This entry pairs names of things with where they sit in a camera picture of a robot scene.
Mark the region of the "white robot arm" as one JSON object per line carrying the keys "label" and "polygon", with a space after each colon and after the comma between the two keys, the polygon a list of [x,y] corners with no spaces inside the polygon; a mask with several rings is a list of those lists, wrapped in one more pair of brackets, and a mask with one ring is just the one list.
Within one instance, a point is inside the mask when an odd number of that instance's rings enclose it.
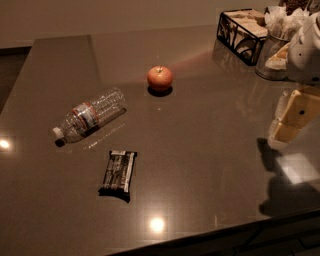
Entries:
{"label": "white robot arm", "polygon": [[274,70],[285,70],[299,87],[285,90],[270,125],[268,144],[279,150],[320,114],[320,13],[309,16],[291,41],[266,61]]}

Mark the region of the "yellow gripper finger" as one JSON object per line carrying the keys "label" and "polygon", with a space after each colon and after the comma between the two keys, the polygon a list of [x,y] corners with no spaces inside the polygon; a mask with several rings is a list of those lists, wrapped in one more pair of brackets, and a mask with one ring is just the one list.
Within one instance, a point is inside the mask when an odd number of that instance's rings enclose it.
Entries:
{"label": "yellow gripper finger", "polygon": [[271,122],[268,143],[289,144],[299,132],[320,115],[320,89],[300,87],[284,91]]}

